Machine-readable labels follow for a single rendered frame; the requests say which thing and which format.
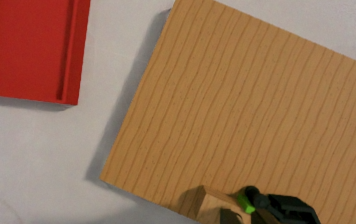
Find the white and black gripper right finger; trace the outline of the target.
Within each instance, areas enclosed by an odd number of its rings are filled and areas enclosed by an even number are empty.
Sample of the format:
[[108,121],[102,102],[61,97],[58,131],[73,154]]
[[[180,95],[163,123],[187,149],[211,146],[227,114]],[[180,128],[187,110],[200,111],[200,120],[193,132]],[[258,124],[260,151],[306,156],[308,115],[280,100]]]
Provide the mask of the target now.
[[277,224],[265,209],[255,209],[251,212],[251,224]]

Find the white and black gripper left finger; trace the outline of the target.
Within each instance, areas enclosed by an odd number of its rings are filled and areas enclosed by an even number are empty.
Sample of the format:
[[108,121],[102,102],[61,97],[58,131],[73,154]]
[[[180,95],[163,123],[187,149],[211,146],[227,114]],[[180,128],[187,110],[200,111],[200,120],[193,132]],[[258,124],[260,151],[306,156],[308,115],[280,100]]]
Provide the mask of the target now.
[[221,208],[220,224],[241,224],[236,213],[230,208]]

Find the brown wooden board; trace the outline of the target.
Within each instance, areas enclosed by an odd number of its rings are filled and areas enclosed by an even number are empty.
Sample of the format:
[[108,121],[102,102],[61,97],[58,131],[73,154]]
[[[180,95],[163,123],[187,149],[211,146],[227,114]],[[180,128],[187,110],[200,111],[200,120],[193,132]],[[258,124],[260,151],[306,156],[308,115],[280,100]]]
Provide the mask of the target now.
[[175,0],[99,179],[192,220],[203,185],[236,199],[253,185],[356,224],[356,60]]

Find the small wooden block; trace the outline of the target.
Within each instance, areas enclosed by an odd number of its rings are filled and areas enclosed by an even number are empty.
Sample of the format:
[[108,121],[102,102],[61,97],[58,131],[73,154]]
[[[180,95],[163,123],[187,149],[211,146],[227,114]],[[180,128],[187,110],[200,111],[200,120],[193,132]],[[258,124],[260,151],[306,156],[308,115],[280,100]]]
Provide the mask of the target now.
[[203,185],[194,205],[195,220],[204,224],[220,224],[221,208],[230,208],[244,224],[251,224],[251,214],[244,211],[236,198]]

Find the red shallow tray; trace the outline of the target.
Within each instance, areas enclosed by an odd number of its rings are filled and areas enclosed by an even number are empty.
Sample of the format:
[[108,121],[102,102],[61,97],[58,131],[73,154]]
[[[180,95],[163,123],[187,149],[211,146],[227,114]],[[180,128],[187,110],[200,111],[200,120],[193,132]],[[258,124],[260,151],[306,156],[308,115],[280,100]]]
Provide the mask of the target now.
[[0,0],[0,96],[78,105],[90,3]]

